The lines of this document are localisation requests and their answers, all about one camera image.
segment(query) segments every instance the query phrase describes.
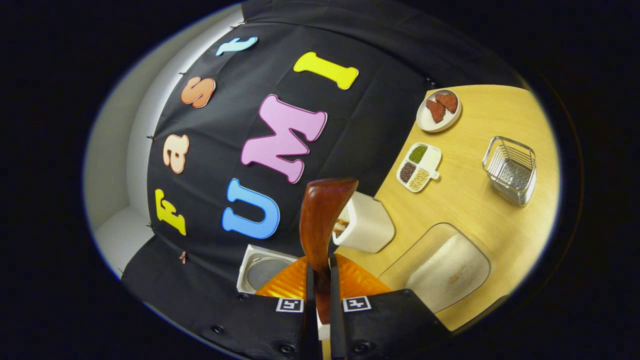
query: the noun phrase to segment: white plate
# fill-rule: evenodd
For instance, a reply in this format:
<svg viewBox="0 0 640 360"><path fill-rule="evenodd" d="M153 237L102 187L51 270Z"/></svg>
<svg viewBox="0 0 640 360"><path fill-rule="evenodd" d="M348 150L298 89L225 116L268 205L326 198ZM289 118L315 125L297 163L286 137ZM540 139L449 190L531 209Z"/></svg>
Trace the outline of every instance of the white plate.
<svg viewBox="0 0 640 360"><path fill-rule="evenodd" d="M441 122L437 123L433 121L433 116L431 116L431 111L427 108L427 100L436 101L437 94L453 94L458 98L458 108L455 113L451 113L449 110L445 110L444 117ZM418 112L415 115L415 120L418 122L418 126L429 133L437 133L439 131L443 131L450 126L452 126L460 117L460 113L462 112L462 101L460 101L460 97L458 94L453 92L452 90L442 89L433 94L426 97L426 99L420 104L418 108Z"/></svg>
<svg viewBox="0 0 640 360"><path fill-rule="evenodd" d="M437 313L482 286L490 272L491 265L484 254L456 230L435 254L410 273L404 287L413 290L431 312Z"/></svg>

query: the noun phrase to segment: orange object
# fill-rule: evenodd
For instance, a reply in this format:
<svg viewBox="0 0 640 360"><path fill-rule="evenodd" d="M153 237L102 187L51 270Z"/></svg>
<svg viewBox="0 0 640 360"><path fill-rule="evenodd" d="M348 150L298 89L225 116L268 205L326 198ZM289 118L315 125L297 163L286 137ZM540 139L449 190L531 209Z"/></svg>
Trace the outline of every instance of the orange object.
<svg viewBox="0 0 640 360"><path fill-rule="evenodd" d="M307 257L303 256L293 264L282 269L263 285L256 295L283 297L288 299L305 299L307 291Z"/></svg>
<svg viewBox="0 0 640 360"><path fill-rule="evenodd" d="M203 108L211 99L211 95L216 89L216 81L208 78L202 79L200 76L189 79L187 85L182 89L180 100L185 104L191 104L194 108Z"/></svg>
<svg viewBox="0 0 640 360"><path fill-rule="evenodd" d="M360 265L334 254L340 273L340 299L388 293L391 289Z"/></svg>
<svg viewBox="0 0 640 360"><path fill-rule="evenodd" d="M391 289L360 265L335 254L340 273L340 299L388 293ZM304 299L307 289L307 257L299 258L269 280L255 294Z"/></svg>
<svg viewBox="0 0 640 360"><path fill-rule="evenodd" d="M433 117L433 121L437 124L444 119L444 114L446 108L443 104L431 100L427 100L427 108L431 111L431 116Z"/></svg>
<svg viewBox="0 0 640 360"><path fill-rule="evenodd" d="M451 113L458 109L458 98L454 94L436 94L436 101L443 104Z"/></svg>

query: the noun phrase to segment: meat slice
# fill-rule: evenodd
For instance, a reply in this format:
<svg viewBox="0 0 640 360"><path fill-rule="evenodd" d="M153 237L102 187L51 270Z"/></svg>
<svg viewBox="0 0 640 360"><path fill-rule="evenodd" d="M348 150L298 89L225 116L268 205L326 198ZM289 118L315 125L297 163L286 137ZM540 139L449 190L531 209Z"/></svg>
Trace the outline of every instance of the meat slice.
<svg viewBox="0 0 640 360"><path fill-rule="evenodd" d="M453 94L436 94L436 101L443 104L451 113L458 109L458 98Z"/></svg>
<svg viewBox="0 0 640 360"><path fill-rule="evenodd" d="M445 107L443 104L427 100L427 108L429 108L429 111L431 111L431 116L433 117L433 121L435 121L436 124L444 119Z"/></svg>

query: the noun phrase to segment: plastic tray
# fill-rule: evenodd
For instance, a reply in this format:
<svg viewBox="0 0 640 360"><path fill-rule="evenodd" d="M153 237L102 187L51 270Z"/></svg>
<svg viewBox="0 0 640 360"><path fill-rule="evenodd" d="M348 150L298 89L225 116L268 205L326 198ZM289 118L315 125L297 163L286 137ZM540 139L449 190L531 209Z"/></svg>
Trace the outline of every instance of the plastic tray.
<svg viewBox="0 0 640 360"><path fill-rule="evenodd" d="M413 150L415 148L417 148L418 146L426 146L427 150L425 151L425 153L422 156L422 158L420 159L420 161L416 163L416 162L414 162L412 160L409 160L409 155L411 155ZM413 144L411 146L411 148L409 148L409 151L405 154L404 160L402 161L402 163L400 163L400 166L398 167L398 170L396 172L396 179L405 188L407 188L407 190L409 190L411 192L414 192L414 193L417 193L417 192L421 191L422 189L424 189L424 187L427 185L427 183L429 182L430 179L438 179L440 177L440 173L438 173L436 171L436 168L438 168L438 165L440 164L440 160L441 159L442 159L442 151L440 151L440 149L438 149L435 146L426 144L426 143L417 142L417 143ZM400 173L402 172L404 164L406 164L406 163L410 163L412 165L415 165L415 169L413 170L413 173L411 174L411 177L409 178L409 180L407 180L407 182L405 183L400 178ZM429 174L428 174L426 180L420 186L417 186L415 188L411 188L410 185L411 185L412 181L415 179L415 177L420 173L420 171L419 171L420 169L422 169L423 171L426 171Z"/></svg>
<svg viewBox="0 0 640 360"><path fill-rule="evenodd" d="M411 289L434 313L464 299L489 277L486 256L457 228L429 229L379 277L393 290Z"/></svg>

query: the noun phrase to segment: screw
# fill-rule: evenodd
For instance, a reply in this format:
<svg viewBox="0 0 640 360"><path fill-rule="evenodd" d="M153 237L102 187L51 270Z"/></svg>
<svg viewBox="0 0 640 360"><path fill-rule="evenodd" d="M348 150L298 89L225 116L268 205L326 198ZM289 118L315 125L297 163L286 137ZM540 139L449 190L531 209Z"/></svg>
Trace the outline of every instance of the screw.
<svg viewBox="0 0 640 360"><path fill-rule="evenodd" d="M288 354L290 352L294 352L296 351L296 349L294 347L292 347L291 345L282 345L280 346L280 352L283 354Z"/></svg>

